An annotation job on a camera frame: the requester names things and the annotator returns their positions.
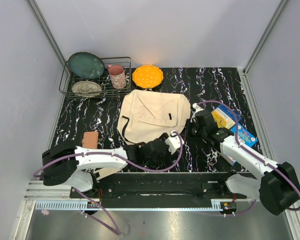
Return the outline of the cream canvas backpack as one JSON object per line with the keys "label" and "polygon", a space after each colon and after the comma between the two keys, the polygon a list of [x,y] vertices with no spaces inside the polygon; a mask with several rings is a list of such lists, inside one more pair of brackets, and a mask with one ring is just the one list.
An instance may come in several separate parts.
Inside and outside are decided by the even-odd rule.
{"label": "cream canvas backpack", "polygon": [[148,143],[163,133],[181,133],[191,116],[183,94],[133,90],[123,99],[117,130],[126,145]]}

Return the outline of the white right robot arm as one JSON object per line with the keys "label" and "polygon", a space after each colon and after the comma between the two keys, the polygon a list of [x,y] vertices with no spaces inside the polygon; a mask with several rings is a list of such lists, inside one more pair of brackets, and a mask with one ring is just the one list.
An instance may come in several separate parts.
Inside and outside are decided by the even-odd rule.
{"label": "white right robot arm", "polygon": [[300,183],[294,167],[288,162],[271,160],[242,142],[237,143],[235,134],[227,128],[219,128],[208,110],[195,110],[188,123],[188,134],[204,141],[223,157],[236,161],[253,175],[225,174],[217,185],[220,197],[245,195],[260,201],[276,216],[300,202]]}

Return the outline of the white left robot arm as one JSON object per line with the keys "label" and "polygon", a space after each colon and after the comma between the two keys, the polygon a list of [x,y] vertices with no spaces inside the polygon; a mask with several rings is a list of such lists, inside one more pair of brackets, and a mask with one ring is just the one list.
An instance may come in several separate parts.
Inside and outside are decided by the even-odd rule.
{"label": "white left robot arm", "polygon": [[139,142],[114,149],[76,146],[72,141],[53,146],[42,154],[42,167],[34,173],[45,186],[67,185],[85,197],[98,193],[97,181],[119,172],[127,165],[151,172],[138,161],[165,161],[183,151],[184,140],[175,131],[163,133],[148,143]]}

